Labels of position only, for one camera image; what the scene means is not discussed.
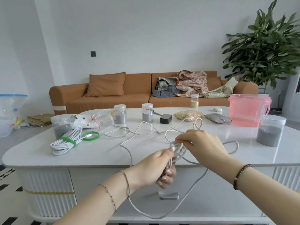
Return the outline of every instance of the jar of oats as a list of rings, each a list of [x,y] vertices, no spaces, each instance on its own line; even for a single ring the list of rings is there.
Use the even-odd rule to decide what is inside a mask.
[[[199,106],[199,94],[190,95],[190,107],[198,108]]]

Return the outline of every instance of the table drawer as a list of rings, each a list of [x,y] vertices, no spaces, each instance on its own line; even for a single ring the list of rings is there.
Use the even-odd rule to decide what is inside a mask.
[[[274,167],[258,167],[260,172],[272,177]],[[73,187],[77,202],[83,200],[96,186],[121,170],[120,168],[73,168],[70,169]],[[153,216],[163,215],[177,206],[185,193],[204,172],[205,168],[179,167],[173,185],[162,190],[158,185],[148,186],[131,195],[133,204],[142,212]],[[178,193],[178,200],[160,200],[159,191]],[[232,185],[211,171],[198,182],[190,194],[182,202],[172,216],[203,216],[203,217],[258,217],[261,210],[257,208],[241,192],[235,191]],[[138,216],[125,201],[115,216]]]

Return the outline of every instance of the left hand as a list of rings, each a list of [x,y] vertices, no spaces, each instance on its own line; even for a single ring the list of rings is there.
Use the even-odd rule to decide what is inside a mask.
[[[130,192],[144,188],[153,183],[157,183],[162,189],[167,188],[173,183],[173,177],[176,175],[175,166],[165,171],[168,161],[173,157],[174,151],[170,148],[156,151],[147,156],[136,165],[124,170],[129,185]]]

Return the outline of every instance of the pink plastic bucket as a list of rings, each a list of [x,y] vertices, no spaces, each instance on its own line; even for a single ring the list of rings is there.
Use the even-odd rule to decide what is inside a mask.
[[[229,102],[232,124],[258,127],[261,115],[269,113],[272,100],[266,95],[233,94]]]

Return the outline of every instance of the white eraser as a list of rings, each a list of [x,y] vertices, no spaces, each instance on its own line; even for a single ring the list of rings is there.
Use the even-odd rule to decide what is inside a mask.
[[[221,111],[222,111],[222,108],[214,107],[214,111],[216,111],[216,112],[221,112]]]

